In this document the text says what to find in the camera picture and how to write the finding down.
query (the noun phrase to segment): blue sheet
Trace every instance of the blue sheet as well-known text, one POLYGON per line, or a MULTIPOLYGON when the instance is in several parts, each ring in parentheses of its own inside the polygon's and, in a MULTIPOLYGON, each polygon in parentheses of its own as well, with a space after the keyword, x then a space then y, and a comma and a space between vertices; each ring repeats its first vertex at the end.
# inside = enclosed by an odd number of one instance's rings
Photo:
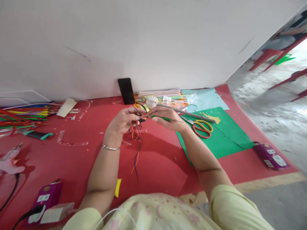
POLYGON ((193 102, 192 104, 197 105, 190 105, 187 112, 195 112, 201 111, 205 109, 212 109, 216 107, 222 107, 224 110, 228 110, 229 107, 220 97, 220 95, 215 91, 215 88, 209 89, 184 89, 181 90, 182 95, 189 95, 196 93, 198 95, 198 100, 193 102))

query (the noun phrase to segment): hand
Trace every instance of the hand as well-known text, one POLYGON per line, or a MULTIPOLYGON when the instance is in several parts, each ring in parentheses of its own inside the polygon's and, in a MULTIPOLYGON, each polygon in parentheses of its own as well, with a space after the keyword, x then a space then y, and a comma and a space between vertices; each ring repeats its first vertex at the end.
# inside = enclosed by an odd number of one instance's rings
MULTIPOLYGON (((143 109, 137 109, 140 113, 146 113, 143 109)), ((139 125, 140 117, 136 115, 137 110, 135 108, 122 109, 116 117, 109 124, 106 133, 112 132, 114 134, 123 135, 126 133, 131 125, 139 125)))
POLYGON ((155 115, 158 117, 148 117, 148 119, 152 119, 153 121, 159 123, 160 125, 163 125, 165 128, 176 131, 176 132, 183 132, 186 129, 190 128, 190 126, 184 122, 183 119, 181 119, 178 114, 173 110, 161 106, 156 106, 153 109, 151 109, 147 115, 155 115), (166 121, 160 117, 170 118, 174 121, 166 121))

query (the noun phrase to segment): wrist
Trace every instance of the wrist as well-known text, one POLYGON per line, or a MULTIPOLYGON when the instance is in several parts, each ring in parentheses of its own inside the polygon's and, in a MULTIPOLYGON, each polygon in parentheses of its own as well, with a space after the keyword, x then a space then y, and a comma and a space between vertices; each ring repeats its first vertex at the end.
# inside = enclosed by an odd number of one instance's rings
POLYGON ((103 143, 108 147, 119 148, 122 143, 122 136, 123 134, 121 133, 107 129, 103 138, 103 143))
POLYGON ((186 134, 189 134, 191 131, 192 131, 191 127, 187 124, 187 126, 181 131, 179 131, 179 133, 181 135, 186 135, 186 134))

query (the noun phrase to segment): chair leg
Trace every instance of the chair leg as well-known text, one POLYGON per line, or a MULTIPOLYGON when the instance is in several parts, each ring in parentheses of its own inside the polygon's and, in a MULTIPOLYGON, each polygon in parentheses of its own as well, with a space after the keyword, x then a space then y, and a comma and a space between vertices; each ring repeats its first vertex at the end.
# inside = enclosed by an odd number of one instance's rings
POLYGON ((264 71, 267 71, 269 68, 271 68, 276 62, 278 62, 283 56, 285 56, 286 54, 280 54, 264 71))
POLYGON ((267 59, 272 57, 271 55, 268 55, 266 53, 263 53, 254 63, 253 67, 249 69, 249 71, 254 71, 256 68, 258 68, 262 63, 264 63, 267 59))
POLYGON ((303 76, 307 74, 307 69, 304 69, 302 71, 297 71, 297 72, 294 72, 291 77, 289 77, 288 79, 282 81, 281 83, 278 83, 277 85, 274 85, 273 87, 269 88, 268 90, 271 90, 271 89, 274 89, 275 87, 277 86, 280 86, 280 85, 283 85, 289 81, 294 81, 296 78, 300 77, 300 76, 303 76))
POLYGON ((293 99, 293 100, 291 100, 291 101, 292 101, 292 102, 293 102, 293 101, 296 101, 296 100, 301 99, 301 98, 303 98, 303 97, 305 97, 305 96, 307 96, 307 93, 305 93, 305 94, 303 94, 303 95, 300 95, 299 97, 297 97, 297 98, 295 98, 295 99, 293 99))
POLYGON ((302 96, 302 95, 305 95, 305 94, 307 94, 307 89, 306 89, 305 91, 299 93, 298 95, 299 95, 299 96, 302 96))
POLYGON ((303 76, 303 75, 307 74, 307 69, 304 69, 304 70, 302 70, 302 71, 297 71, 297 72, 295 72, 295 73, 296 73, 296 74, 292 75, 291 77, 293 77, 293 78, 298 78, 298 77, 300 77, 300 76, 303 76))
POLYGON ((289 77, 288 79, 282 81, 281 83, 278 83, 277 85, 272 86, 272 87, 269 88, 268 90, 274 89, 274 88, 276 88, 277 86, 283 85, 283 84, 285 84, 285 83, 287 83, 287 82, 289 82, 289 81, 291 81, 291 80, 292 80, 292 77, 289 77))

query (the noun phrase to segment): smartphone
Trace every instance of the smartphone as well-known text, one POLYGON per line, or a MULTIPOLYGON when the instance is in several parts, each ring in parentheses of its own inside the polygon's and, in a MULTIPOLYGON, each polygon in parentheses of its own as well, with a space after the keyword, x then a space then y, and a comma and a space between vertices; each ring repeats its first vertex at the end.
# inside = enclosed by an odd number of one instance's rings
POLYGON ((122 98, 125 104, 134 104, 134 94, 130 78, 120 78, 117 80, 119 89, 121 90, 122 98))

